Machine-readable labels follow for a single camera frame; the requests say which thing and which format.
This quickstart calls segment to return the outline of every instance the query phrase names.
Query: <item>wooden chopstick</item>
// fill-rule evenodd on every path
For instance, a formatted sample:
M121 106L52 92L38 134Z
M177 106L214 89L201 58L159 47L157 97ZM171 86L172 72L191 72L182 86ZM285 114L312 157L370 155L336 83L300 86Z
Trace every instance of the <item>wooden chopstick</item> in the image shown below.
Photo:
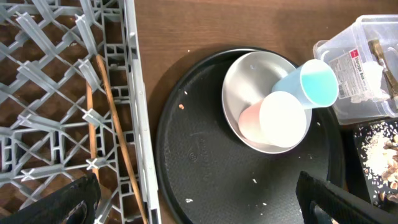
M138 204L138 207L139 207L139 211L140 211L141 216L142 216L142 220L144 221L144 224L147 224L147 218L146 218L146 213L145 213L145 209L144 209L144 204L142 202L141 194L140 194L140 191L139 191L139 188L138 188L138 184L137 184L137 180L136 180L136 176L134 175L134 171L132 169L132 165L131 165L131 162L130 162L129 152L127 151L126 140L124 139L124 134L123 134L123 131L122 131L122 127L120 125L118 112L116 111L116 106L114 104L112 91L111 91L111 85L109 84L108 76L106 75L104 62L103 62L103 60L102 60L100 55L96 56L96 61L97 61L97 64L98 64L102 79L104 81L106 98L108 99L109 108L111 109L111 114L112 114L112 118L113 118L114 127L116 129L116 133L118 134L119 143L120 143L120 147L121 147L121 150L122 150L124 163L126 164L126 167L127 167L127 173L129 174L129 177L130 177L132 189L134 191L134 195L136 196L136 200L137 200L137 204Z
M93 94L90 84L86 82L86 94L87 94L87 111L93 108ZM97 157L97 149L95 144L95 127L93 124L88 123L88 138L90 140L90 155L92 159ZM98 169L93 169L93 173L97 176L100 181L100 173Z

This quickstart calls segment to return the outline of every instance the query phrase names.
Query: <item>metal bowl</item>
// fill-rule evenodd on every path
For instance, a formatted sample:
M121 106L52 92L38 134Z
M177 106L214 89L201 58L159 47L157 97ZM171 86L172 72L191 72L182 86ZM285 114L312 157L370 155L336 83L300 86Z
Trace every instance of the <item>metal bowl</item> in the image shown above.
M295 65L285 58L263 51L245 54L229 68L222 91L224 115L234 133L249 147L269 154L287 152L295 147L284 148L252 142L242 135L238 127L238 119L242 111L264 99L271 93L274 84L293 70L295 70ZM312 110L305 110L305 115L307 127L304 136L310 127ZM288 134L289 127L286 127L286 135Z

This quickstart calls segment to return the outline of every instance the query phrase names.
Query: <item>gray dish rack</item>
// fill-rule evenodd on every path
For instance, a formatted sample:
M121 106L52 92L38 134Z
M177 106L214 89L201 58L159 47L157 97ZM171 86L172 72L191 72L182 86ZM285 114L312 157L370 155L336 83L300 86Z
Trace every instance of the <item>gray dish rack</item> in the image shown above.
M60 89L74 75L78 74L85 78L91 85L93 91L103 91L101 82L93 70L90 59L101 49L106 70L125 71L127 85L112 85L114 100L117 105L129 105L133 123L132 131L125 131L128 144L135 146L137 157L138 173L137 181L141 188L142 198L146 204L150 223L161 223L159 199L157 196L157 180L152 155L152 145L149 133L147 116L146 93L142 78L141 59L137 38L136 15L133 0L79 0L72 1L79 6L64 5L62 0L21 0L21 1L0 1L0 23L7 23L9 26L18 27L20 31L15 36L13 43L5 45L0 43L0 61L7 59L18 64L16 79L9 85L0 83L0 104L6 100L12 100L23 108L17 120L8 127L0 127L1 141L1 173L0 187L12 185L24 196L25 200L19 209L42 198L41 193L50 183L62 175L70 181L75 180L70 175L71 170L108 167L114 171L117 177L117 187L113 191L112 198L104 203L97 210L96 223L105 223L111 210L120 213L121 223L135 222L140 215L125 215L123 200L134 195L128 175L122 175L119 170L118 158L122 155L118 152L118 141L113 131L113 121L110 111L101 116L95 110L85 110L83 95L76 101L63 94ZM35 16L41 16L42 20L36 23ZM67 27L59 23L56 18L59 16L74 16L76 18L73 27ZM105 20L121 23L120 44L110 44L106 41ZM53 24L64 32L62 40L53 43L43 32L48 24ZM96 42L90 27L96 26L102 31L103 40ZM19 61L12 56L12 53L22 47L28 40L33 40L45 54L40 60ZM70 63L60 53L67 47L79 44L83 46L88 54L80 60ZM61 61L68 66L63 78L58 82L52 80L42 69L53 59ZM113 64L113 59L123 60L124 64ZM14 93L24 87L27 82L34 82L37 86L46 91L44 96L31 103L15 97ZM43 105L52 95L58 94L72 106L60 121L39 116L37 108ZM76 113L83 114L84 122L69 123L68 120ZM79 141L67 133L68 128L87 127L88 123L96 126L96 142L98 157L87 159L85 163L71 165L69 162L77 152L90 150L84 146L88 141L88 134ZM45 136L32 146L23 142L21 136L26 133L44 132ZM113 135L113 148L106 152L104 145L106 139L104 133ZM74 143L74 147L67 151L65 141ZM38 153L44 144L49 143L50 158ZM36 158L46 163L45 166L30 167L24 169L24 164L31 158ZM36 189L31 189L24 184L30 180L41 180ZM0 209L2 215L9 215L5 209Z

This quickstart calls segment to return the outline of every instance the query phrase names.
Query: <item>paper cup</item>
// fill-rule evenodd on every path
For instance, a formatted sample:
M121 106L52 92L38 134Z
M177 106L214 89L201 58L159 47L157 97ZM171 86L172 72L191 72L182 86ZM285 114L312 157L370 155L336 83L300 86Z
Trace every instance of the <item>paper cup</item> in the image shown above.
M250 141L292 147L303 139L307 119L296 97L276 91L245 109L238 125L242 135Z
M323 108L337 100L338 82L327 63L313 59L279 80L272 91L291 93L305 109Z

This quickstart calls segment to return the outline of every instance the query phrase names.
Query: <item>food label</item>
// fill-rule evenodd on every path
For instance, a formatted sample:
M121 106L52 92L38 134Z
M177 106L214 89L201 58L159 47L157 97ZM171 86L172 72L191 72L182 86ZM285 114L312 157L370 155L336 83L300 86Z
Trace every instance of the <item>food label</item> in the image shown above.
M329 66L335 72L338 80L339 99L352 97L369 90L357 49L331 60Z

